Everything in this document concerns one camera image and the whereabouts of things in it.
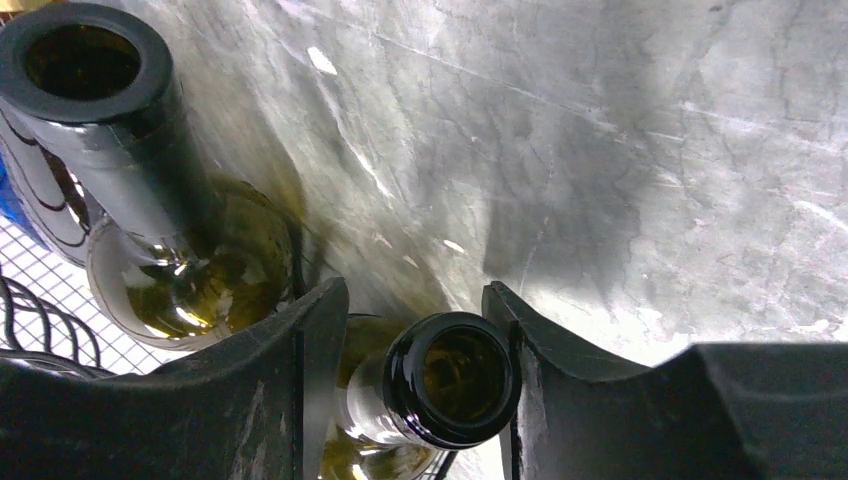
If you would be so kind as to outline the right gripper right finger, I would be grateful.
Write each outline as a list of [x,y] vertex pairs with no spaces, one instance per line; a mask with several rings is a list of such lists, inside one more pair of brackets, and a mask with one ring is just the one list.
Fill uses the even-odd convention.
[[843,479],[843,343],[700,343],[647,367],[541,315],[501,282],[483,316],[521,367],[509,479]]

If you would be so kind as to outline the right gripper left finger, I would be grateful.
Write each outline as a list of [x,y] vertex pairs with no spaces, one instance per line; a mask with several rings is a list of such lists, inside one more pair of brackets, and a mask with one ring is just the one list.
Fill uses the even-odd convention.
[[146,375],[72,379],[3,363],[5,479],[315,479],[349,292],[284,311]]

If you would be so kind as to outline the dark wine bottle bottom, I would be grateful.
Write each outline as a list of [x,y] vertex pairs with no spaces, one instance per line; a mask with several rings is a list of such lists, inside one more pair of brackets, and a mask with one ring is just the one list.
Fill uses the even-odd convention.
[[351,314],[322,479],[417,479],[441,455],[497,436],[521,372],[504,329],[469,312],[407,324]]

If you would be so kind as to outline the dark wine bottle black cap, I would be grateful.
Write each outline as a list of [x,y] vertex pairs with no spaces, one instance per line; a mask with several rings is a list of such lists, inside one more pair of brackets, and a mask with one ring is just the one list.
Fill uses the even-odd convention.
[[172,54],[143,20],[92,3],[12,20],[1,103],[104,209],[88,283],[126,335],[198,350],[299,295],[289,221],[249,183],[206,169]]

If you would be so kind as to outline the dark wine bottle gold cap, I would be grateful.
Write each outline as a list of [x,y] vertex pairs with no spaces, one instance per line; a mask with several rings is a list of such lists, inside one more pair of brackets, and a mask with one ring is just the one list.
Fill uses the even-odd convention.
[[1,114],[1,150],[12,190],[49,249],[86,266],[88,243],[104,210],[64,161],[42,145],[14,115]]

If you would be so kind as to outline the blue glass bottle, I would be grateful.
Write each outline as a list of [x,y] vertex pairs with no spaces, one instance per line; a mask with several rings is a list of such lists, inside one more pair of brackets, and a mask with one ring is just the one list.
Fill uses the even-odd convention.
[[14,224],[28,238],[33,240],[39,246],[44,247],[45,244],[39,237],[38,233],[33,228],[26,214],[24,213],[21,203],[14,193],[8,173],[5,169],[4,162],[0,164],[1,174],[1,214]]

